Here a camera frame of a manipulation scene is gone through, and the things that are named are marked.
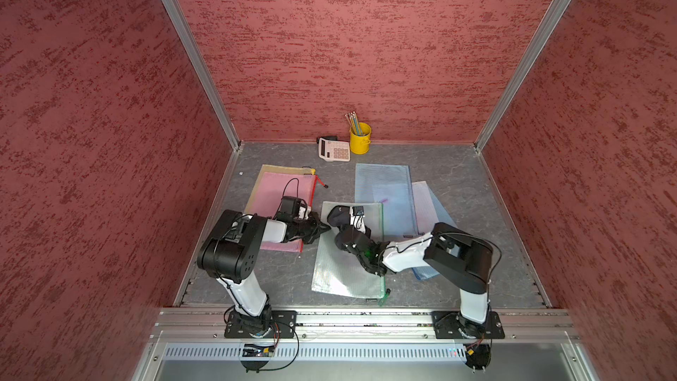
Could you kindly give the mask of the green mesh document bag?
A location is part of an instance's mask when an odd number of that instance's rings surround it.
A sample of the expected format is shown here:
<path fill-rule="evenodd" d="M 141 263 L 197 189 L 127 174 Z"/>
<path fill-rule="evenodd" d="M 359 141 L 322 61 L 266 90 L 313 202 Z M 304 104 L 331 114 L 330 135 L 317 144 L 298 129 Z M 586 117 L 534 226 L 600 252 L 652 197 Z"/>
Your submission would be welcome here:
<path fill-rule="evenodd" d="M 327 217 L 335 206 L 355 205 L 355 203 L 324 201 L 320 220 L 322 223 L 329 224 Z M 383 205 L 361 203 L 356 206 L 363 207 L 364 223 L 371 230 L 371 238 L 375 242 L 383 241 Z M 349 252 L 342 252 L 334 241 L 339 232 L 338 228 L 332 228 L 317 240 L 317 257 L 311 290 L 335 296 L 380 300 L 386 293 L 385 278 L 367 273 L 356 256 Z"/>

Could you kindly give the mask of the pink mesh document bag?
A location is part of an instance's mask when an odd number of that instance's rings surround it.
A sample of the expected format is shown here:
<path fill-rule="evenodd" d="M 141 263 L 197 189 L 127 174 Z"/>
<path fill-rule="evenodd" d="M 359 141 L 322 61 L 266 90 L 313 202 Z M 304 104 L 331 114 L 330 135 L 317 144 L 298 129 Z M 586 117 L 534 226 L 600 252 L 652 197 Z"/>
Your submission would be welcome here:
<path fill-rule="evenodd" d="M 312 209 L 318 183 L 314 169 L 262 167 L 245 213 L 274 220 L 275 229 L 282 223 L 287 225 L 281 240 L 272 235 L 264 236 L 263 250 L 301 252 L 305 245 L 319 238 L 319 216 Z"/>

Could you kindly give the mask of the light blue document bag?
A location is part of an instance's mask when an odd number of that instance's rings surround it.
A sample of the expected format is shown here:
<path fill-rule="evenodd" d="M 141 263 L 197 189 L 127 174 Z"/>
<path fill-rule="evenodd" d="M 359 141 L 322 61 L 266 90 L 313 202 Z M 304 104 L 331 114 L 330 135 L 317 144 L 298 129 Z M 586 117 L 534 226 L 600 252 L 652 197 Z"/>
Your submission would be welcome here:
<path fill-rule="evenodd" d="M 383 206 L 386 239 L 419 236 L 408 166 L 358 163 L 355 168 L 354 199 Z"/>

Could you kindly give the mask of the yellow mesh document bag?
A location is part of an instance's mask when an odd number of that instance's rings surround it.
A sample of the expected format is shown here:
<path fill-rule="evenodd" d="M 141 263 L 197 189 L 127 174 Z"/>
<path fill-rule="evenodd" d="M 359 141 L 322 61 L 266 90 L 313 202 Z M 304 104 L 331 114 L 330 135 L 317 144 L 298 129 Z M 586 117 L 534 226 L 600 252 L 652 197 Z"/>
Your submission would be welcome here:
<path fill-rule="evenodd" d="M 316 181 L 316 171 L 312 168 L 264 164 L 250 194 L 245 213 L 273 217 L 284 196 L 302 198 L 311 206 Z"/>

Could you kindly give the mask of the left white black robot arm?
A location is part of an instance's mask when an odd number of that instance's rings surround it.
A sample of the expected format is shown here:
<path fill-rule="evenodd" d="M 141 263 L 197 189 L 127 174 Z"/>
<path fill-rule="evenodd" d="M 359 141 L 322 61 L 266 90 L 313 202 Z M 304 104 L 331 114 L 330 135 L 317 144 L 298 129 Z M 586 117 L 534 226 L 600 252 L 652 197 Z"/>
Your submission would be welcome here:
<path fill-rule="evenodd" d="M 200 246 L 196 265 L 227 289 L 234 313 L 247 329 L 266 332 L 274 326 L 273 311 L 254 273 L 261 246 L 296 240 L 310 244 L 330 229 L 315 212 L 305 220 L 278 220 L 226 210 Z"/>

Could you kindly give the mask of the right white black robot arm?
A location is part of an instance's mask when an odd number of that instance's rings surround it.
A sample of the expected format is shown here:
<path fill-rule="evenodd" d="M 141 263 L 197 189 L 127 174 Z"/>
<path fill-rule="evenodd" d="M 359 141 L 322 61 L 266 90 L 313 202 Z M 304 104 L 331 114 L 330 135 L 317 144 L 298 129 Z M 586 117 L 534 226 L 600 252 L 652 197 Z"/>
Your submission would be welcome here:
<path fill-rule="evenodd" d="M 493 271 L 492 243 L 443 222 L 422 236 L 400 242 L 376 242 L 366 231 L 344 225 L 334 243 L 373 275 L 424 266 L 434 269 L 460 291 L 458 322 L 463 335 L 475 338 L 485 332 L 488 284 Z"/>

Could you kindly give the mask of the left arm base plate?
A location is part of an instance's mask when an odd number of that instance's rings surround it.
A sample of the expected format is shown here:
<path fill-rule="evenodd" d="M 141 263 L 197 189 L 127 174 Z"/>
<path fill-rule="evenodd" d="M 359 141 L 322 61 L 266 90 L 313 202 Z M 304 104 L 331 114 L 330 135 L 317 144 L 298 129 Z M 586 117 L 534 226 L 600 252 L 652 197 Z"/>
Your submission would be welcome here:
<path fill-rule="evenodd" d="M 294 310 L 265 310 L 259 317 L 230 312 L 224 337 L 238 340 L 293 339 L 298 313 Z"/>

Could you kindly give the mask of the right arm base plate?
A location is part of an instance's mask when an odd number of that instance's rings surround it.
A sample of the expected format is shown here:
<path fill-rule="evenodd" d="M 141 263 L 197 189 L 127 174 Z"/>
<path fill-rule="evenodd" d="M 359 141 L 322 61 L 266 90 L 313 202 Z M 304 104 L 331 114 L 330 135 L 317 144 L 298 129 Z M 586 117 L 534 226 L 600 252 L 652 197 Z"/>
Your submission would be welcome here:
<path fill-rule="evenodd" d="M 483 324 L 470 321 L 460 312 L 432 312 L 432 326 L 437 340 L 504 340 L 502 321 L 490 310 Z"/>

